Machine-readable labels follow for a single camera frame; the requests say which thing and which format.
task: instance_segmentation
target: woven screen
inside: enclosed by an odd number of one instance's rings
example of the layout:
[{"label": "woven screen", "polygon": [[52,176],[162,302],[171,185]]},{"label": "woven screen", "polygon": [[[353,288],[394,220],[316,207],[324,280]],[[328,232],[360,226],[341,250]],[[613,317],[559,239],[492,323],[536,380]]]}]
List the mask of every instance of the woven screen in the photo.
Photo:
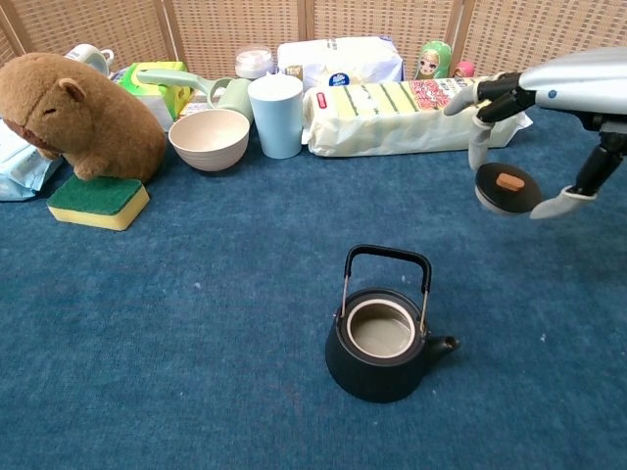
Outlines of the woven screen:
[{"label": "woven screen", "polygon": [[298,40],[296,0],[171,3],[187,67],[206,78],[234,76],[240,47],[267,46],[276,60],[279,44]]},{"label": "woven screen", "polygon": [[35,51],[66,54],[80,43],[112,49],[112,70],[167,60],[152,0],[14,0]]},{"label": "woven screen", "polygon": [[479,74],[492,74],[569,52],[625,46],[626,14],[624,0],[476,0],[461,58]]},{"label": "woven screen", "polygon": [[4,66],[7,62],[15,57],[15,54],[11,50],[7,36],[0,30],[0,67]]},{"label": "woven screen", "polygon": [[444,40],[453,0],[316,0],[315,38],[386,35],[413,76],[420,48]]}]

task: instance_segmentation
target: cup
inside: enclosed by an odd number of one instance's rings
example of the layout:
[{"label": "cup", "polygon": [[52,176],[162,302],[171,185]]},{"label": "cup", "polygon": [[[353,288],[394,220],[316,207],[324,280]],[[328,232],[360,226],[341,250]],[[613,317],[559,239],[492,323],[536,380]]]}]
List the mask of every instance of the cup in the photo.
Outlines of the cup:
[{"label": "cup", "polygon": [[236,111],[249,122],[253,121],[253,110],[251,109],[250,98],[248,97],[248,87],[251,80],[247,78],[220,78],[216,80],[209,91],[208,98],[213,99],[219,88],[224,88],[221,96],[217,100],[216,108]]},{"label": "cup", "polygon": [[303,146],[303,82],[295,76],[267,74],[248,86],[262,152],[289,159]]},{"label": "cup", "polygon": [[91,44],[78,44],[66,54],[68,59],[83,62],[100,73],[109,76],[109,67],[114,62],[114,51],[111,49],[99,50]]}]

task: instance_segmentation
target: black teapot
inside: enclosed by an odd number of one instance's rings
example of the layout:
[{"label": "black teapot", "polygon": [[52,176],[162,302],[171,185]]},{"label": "black teapot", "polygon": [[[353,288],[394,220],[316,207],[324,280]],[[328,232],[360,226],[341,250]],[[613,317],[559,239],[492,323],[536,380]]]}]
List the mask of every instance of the black teapot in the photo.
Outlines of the black teapot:
[{"label": "black teapot", "polygon": [[[361,254],[418,264],[422,308],[389,289],[363,289],[347,297],[353,258]],[[366,401],[403,399],[431,365],[459,347],[456,338],[435,337],[428,331],[425,315],[430,286],[431,263],[423,255],[375,245],[356,245],[349,251],[342,304],[325,347],[327,367],[340,387]]]}]

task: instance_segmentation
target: striped package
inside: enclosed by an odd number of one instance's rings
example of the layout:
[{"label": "striped package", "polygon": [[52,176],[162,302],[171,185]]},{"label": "striped package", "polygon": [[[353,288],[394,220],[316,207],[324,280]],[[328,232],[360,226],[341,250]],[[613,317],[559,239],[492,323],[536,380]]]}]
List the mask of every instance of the striped package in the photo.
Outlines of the striped package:
[{"label": "striped package", "polygon": [[[321,157],[360,157],[464,150],[476,107],[442,109],[476,78],[390,81],[316,87],[304,97],[303,143]],[[490,147],[504,147],[531,124],[524,113],[498,122]]]}]

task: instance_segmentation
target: capybara plush toy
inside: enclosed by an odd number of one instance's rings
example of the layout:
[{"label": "capybara plush toy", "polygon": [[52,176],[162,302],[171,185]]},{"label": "capybara plush toy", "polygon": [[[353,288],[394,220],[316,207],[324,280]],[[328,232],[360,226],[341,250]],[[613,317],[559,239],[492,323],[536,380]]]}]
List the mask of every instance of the capybara plush toy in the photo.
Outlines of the capybara plush toy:
[{"label": "capybara plush toy", "polygon": [[166,135],[139,99],[81,62],[29,53],[0,69],[0,118],[50,160],[63,156],[82,180],[148,182]]}]

